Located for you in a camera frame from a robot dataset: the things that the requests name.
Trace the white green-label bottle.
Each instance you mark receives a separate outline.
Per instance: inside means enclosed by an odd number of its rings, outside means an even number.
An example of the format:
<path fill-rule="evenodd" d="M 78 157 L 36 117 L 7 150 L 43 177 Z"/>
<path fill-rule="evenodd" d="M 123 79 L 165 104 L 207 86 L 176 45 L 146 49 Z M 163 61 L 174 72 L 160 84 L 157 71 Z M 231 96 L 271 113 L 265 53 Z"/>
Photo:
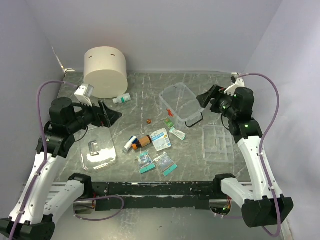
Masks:
<path fill-rule="evenodd" d="M 114 104 L 126 103 L 126 102 L 129 102 L 130 100 L 131 100 L 131 95 L 129 93 L 122 94 L 112 99 Z"/>

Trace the clear plastic medicine box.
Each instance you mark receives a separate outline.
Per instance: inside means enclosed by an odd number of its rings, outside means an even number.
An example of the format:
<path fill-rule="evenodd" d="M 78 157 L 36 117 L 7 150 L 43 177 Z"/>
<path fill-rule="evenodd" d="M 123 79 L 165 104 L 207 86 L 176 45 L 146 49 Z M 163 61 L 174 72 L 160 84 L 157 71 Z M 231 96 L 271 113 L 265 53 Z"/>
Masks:
<path fill-rule="evenodd" d="M 165 117 L 182 132 L 194 127 L 203 119 L 203 111 L 197 96 L 182 82 L 170 85 L 159 94 L 159 106 Z"/>

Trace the brown orange-cap bottle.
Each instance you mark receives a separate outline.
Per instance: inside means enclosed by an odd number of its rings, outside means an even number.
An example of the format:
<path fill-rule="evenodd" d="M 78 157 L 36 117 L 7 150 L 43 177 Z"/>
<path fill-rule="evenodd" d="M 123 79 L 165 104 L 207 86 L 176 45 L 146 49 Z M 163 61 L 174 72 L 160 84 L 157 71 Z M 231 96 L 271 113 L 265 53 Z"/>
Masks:
<path fill-rule="evenodd" d="M 144 148 L 145 146 L 152 143 L 152 139 L 149 135 L 139 138 L 135 143 L 132 144 L 134 150 Z"/>

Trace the white blue gauze packet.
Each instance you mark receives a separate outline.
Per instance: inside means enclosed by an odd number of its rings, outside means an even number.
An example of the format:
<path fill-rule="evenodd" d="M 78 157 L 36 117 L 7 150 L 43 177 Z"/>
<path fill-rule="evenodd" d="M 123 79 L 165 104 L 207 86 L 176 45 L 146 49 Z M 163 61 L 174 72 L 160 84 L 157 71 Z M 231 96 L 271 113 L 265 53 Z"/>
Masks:
<path fill-rule="evenodd" d="M 157 152 L 172 147 L 166 128 L 156 130 L 150 135 L 150 138 Z"/>

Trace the teal-edged clear bag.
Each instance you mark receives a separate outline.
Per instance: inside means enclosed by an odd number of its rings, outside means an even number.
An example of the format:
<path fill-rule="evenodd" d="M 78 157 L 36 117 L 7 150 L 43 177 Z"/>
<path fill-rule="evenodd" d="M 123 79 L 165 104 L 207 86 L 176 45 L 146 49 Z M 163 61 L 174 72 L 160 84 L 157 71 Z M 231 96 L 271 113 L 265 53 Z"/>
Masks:
<path fill-rule="evenodd" d="M 166 152 L 157 156 L 153 162 L 158 166 L 162 174 L 166 177 L 178 168 L 178 165 L 169 157 Z"/>
<path fill-rule="evenodd" d="M 156 168 L 155 163 L 151 159 L 147 151 L 142 152 L 138 157 L 136 157 L 138 164 L 138 171 L 140 174 L 147 173 Z"/>

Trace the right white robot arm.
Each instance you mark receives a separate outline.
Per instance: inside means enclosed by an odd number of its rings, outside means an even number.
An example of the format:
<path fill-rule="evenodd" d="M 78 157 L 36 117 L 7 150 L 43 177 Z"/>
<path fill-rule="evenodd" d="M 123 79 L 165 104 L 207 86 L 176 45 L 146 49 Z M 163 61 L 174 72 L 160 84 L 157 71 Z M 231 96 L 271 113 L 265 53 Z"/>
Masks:
<path fill-rule="evenodd" d="M 229 173 L 213 179 L 212 193 L 218 199 L 230 197 L 240 208 L 245 224 L 250 228 L 281 225 L 294 207 L 291 197 L 285 197 L 270 168 L 263 146 L 264 135 L 252 117 L 254 92 L 238 87 L 233 95 L 225 88 L 213 85 L 196 98 L 202 108 L 228 119 L 228 130 L 239 147 L 249 172 L 252 191 Z"/>

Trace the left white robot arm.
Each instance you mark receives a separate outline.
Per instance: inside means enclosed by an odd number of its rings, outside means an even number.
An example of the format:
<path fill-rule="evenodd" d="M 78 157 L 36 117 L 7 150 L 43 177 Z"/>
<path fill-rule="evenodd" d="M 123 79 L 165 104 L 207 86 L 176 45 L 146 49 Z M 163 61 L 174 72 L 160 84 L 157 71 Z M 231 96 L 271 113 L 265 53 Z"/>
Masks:
<path fill-rule="evenodd" d="M 49 240 L 56 223 L 76 201 L 94 196 L 91 177 L 74 173 L 51 201 L 48 195 L 63 160 L 76 142 L 75 134 L 88 126 L 110 128 L 122 117 L 103 101 L 98 105 L 75 103 L 60 97 L 51 103 L 50 120 L 42 126 L 33 168 L 9 217 L 0 220 L 0 233 L 9 240 Z"/>

